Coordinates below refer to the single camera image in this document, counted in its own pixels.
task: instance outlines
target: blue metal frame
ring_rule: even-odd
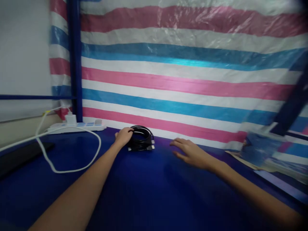
[[[0,99],[75,99],[72,96],[0,95]]]
[[[67,0],[68,33],[70,42],[70,69],[73,113],[77,122],[82,122],[82,86],[81,86],[81,28],[80,2]]]
[[[301,113],[308,101],[308,65],[306,65],[299,81],[294,87],[288,100],[283,104],[276,115],[274,122],[278,124],[271,130],[272,133],[284,136]]]
[[[291,132],[287,132],[286,135],[308,141],[308,136],[304,136],[304,135],[300,135],[300,134],[296,134],[296,133],[291,133]]]

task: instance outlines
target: white wall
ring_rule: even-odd
[[[42,117],[15,120],[0,123],[0,148],[8,144],[34,136]],[[61,123],[58,115],[48,115],[42,126],[42,131],[55,123]]]
[[[0,1],[0,94],[52,94],[49,30],[49,0]],[[51,100],[0,100],[0,121],[38,116],[51,107]]]

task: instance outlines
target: charging cable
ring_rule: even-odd
[[[16,146],[16,145],[19,145],[19,144],[22,144],[22,143],[25,143],[25,142],[28,142],[28,141],[31,141],[31,140],[36,139],[37,142],[38,142],[38,144],[39,144],[39,146],[40,146],[40,148],[42,149],[43,156],[44,156],[45,160],[48,162],[48,164],[50,165],[51,170],[52,170],[53,172],[55,172],[55,173],[71,173],[71,172],[78,172],[78,171],[84,170],[84,169],[86,169],[87,167],[89,167],[89,166],[94,162],[94,160],[96,159],[96,157],[97,157],[97,155],[98,155],[98,153],[99,153],[101,144],[102,144],[102,141],[101,141],[100,137],[99,137],[96,133],[94,133],[94,132],[92,132],[92,131],[89,131],[89,130],[86,130],[86,129],[84,129],[84,128],[76,127],[76,126],[65,126],[65,127],[57,128],[57,129],[52,130],[52,131],[49,131],[49,132],[45,132],[45,133],[39,134],[39,130],[41,129],[41,127],[42,127],[42,125],[43,125],[43,122],[44,122],[46,116],[47,116],[51,111],[54,111],[54,110],[59,109],[59,108],[61,108],[61,107],[57,107],[57,108],[51,109],[51,110],[49,110],[49,111],[46,111],[46,112],[43,114],[42,120],[41,120],[41,122],[40,122],[40,124],[39,124],[39,126],[38,126],[38,128],[37,128],[37,130],[36,130],[36,132],[35,132],[35,136],[30,137],[30,138],[27,138],[27,139],[24,139],[24,140],[22,140],[22,141],[19,141],[19,142],[13,143],[13,144],[10,144],[10,145],[7,145],[7,146],[1,148],[1,149],[0,149],[0,152],[6,150],[6,149],[8,149],[8,148],[14,147],[14,146]],[[47,153],[46,153],[46,150],[45,150],[45,148],[44,148],[44,146],[43,146],[43,144],[42,144],[42,142],[41,142],[41,140],[40,140],[40,137],[45,136],[45,135],[48,135],[48,134],[50,134],[50,133],[52,133],[52,132],[55,132],[55,131],[58,131],[58,130],[61,130],[61,129],[65,129],[65,128],[77,128],[77,129],[80,129],[80,130],[89,132],[89,133],[95,135],[95,136],[98,138],[98,148],[97,148],[97,151],[96,151],[96,153],[95,153],[93,159],[91,160],[91,162],[90,162],[87,166],[85,166],[85,167],[83,167],[83,168],[80,168],[80,169],[76,169],[76,170],[58,171],[58,170],[55,169],[53,163],[52,163],[51,160],[48,158]]]
[[[131,137],[129,142],[127,143],[129,151],[144,151],[144,150],[152,150],[154,149],[154,136],[150,129],[141,126],[135,125],[131,128],[134,129],[133,134],[142,136],[143,139],[137,139],[135,137]]]

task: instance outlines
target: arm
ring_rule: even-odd
[[[185,152],[186,156],[174,151],[174,155],[195,167],[213,172],[243,194],[262,212],[286,229],[295,229],[301,216],[275,197],[259,188],[234,171],[226,163],[209,155],[190,140],[176,138],[170,143]]]
[[[109,150],[38,218],[29,231],[85,230],[111,166],[120,149],[132,137],[132,130],[124,128],[116,133]]]

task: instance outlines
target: forearm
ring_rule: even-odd
[[[226,163],[221,162],[213,172],[275,220],[277,224],[288,229],[294,229],[299,224],[301,216],[296,211],[238,174]]]
[[[113,144],[41,215],[29,230],[85,230],[120,149],[120,145]]]

